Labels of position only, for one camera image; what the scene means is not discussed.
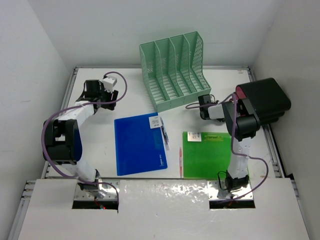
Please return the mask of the red pen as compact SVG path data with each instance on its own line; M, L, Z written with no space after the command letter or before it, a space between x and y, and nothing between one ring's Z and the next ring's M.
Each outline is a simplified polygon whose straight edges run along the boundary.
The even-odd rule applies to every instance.
M183 178L183 153L182 153L182 147L179 148L179 176L182 179Z

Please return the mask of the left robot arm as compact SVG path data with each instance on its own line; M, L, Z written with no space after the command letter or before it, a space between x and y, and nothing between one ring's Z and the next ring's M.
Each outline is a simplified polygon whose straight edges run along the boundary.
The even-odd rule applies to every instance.
M107 76L103 80L86 80L73 109L66 110L49 121L44 133L44 146L54 165L66 169L72 176L89 183L101 183L99 171L83 157L80 126L98 109L113 111L119 92L114 89L117 78Z

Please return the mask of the black pink drawer box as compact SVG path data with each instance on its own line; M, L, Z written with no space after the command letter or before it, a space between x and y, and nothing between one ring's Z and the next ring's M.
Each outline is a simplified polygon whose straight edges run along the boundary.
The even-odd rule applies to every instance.
M272 77L239 84L235 93L250 101L262 126L277 122L291 108L290 99Z

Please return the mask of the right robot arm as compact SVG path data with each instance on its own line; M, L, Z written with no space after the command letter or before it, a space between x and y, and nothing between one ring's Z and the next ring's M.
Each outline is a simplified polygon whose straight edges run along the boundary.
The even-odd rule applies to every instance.
M203 120L224 120L231 135L231 158L224 180L228 192L246 187L249 182L248 159L252 138L260 129L260 120L248 98L214 103L209 94L198 97Z

